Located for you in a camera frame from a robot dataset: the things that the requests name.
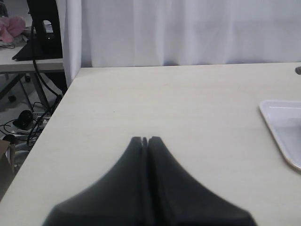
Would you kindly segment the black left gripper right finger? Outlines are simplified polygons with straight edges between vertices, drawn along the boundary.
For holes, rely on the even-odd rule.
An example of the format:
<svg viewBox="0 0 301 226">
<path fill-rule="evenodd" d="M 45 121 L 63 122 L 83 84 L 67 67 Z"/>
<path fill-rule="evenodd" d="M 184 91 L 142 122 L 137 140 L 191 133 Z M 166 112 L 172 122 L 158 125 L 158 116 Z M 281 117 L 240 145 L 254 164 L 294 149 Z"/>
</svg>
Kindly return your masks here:
<svg viewBox="0 0 301 226">
<path fill-rule="evenodd" d="M 149 185 L 157 226 L 254 226 L 252 215 L 219 197 L 173 157 L 160 137 L 147 150 Z"/>
</svg>

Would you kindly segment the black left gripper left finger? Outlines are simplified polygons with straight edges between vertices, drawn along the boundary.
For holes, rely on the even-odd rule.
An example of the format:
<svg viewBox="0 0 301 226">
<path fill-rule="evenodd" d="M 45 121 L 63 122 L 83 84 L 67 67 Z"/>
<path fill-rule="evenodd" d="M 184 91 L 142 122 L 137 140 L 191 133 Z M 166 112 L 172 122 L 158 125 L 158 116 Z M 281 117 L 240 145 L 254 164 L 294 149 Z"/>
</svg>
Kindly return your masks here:
<svg viewBox="0 0 301 226">
<path fill-rule="evenodd" d="M 115 165 L 93 185 L 56 205 L 44 225 L 147 225 L 146 144 L 146 138 L 131 138 Z"/>
</svg>

